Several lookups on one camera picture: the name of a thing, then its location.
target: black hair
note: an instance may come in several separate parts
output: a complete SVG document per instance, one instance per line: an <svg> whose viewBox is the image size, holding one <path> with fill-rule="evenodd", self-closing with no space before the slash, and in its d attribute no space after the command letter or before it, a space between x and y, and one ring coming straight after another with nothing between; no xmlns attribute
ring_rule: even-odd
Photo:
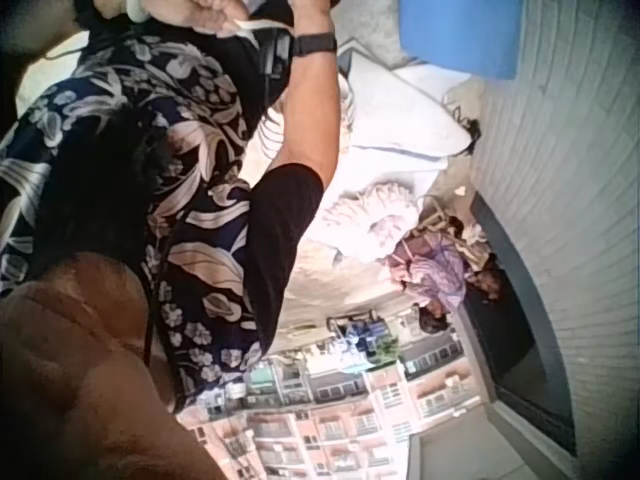
<svg viewBox="0 0 640 480"><path fill-rule="evenodd" d="M420 329L429 335L445 332L451 326L447 320L446 314L443 314L440 317L435 317L427 307L418 308L418 321Z"/></svg>
<svg viewBox="0 0 640 480"><path fill-rule="evenodd" d="M171 158L154 119L149 110L125 106L97 135L62 141L40 197L30 279L78 252L139 270L152 193Z"/></svg>

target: finger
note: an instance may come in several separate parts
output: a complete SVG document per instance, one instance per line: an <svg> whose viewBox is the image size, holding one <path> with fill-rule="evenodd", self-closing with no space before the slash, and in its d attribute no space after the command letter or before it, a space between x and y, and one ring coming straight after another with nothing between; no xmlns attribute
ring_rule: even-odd
<svg viewBox="0 0 640 480"><path fill-rule="evenodd" d="M213 0L213 6L222 10L229 18L237 20L249 18L249 9L241 0Z"/></svg>
<svg viewBox="0 0 640 480"><path fill-rule="evenodd" d="M211 4L214 0L191 0L192 2L200 5L202 8L211 8Z"/></svg>
<svg viewBox="0 0 640 480"><path fill-rule="evenodd" d="M222 12L211 9L197 9L189 18L189 26L218 32L226 20L227 16Z"/></svg>

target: blurry skin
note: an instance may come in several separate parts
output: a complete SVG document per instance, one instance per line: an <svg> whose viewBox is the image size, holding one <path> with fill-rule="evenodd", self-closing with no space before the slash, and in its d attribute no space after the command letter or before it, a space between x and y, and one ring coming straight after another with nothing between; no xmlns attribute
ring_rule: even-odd
<svg viewBox="0 0 640 480"><path fill-rule="evenodd" d="M429 310L429 312L431 312L431 314L436 318L440 318L443 315L446 315L446 313L447 313L447 309L442 304L442 302L440 300L438 300L437 298L432 299L425 306L426 306L427 310Z"/></svg>
<svg viewBox="0 0 640 480"><path fill-rule="evenodd" d="M483 270L474 274L467 281L485 292L489 300L495 301L500 299L502 281L495 272Z"/></svg>

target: hand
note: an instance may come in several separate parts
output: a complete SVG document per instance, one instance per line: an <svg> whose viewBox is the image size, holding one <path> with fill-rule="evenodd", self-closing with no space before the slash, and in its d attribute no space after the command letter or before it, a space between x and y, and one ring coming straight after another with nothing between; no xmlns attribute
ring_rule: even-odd
<svg viewBox="0 0 640 480"><path fill-rule="evenodd" d="M142 6L162 23L202 33L231 34L235 20L249 18L241 0L142 0Z"/></svg>

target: strap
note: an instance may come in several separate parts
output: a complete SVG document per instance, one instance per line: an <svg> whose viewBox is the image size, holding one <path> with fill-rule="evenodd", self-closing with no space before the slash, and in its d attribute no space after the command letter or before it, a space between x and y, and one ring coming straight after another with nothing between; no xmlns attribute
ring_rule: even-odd
<svg viewBox="0 0 640 480"><path fill-rule="evenodd" d="M333 32L317 33L314 35L300 35L293 42L294 57L306 57L317 52L338 51L338 42Z"/></svg>

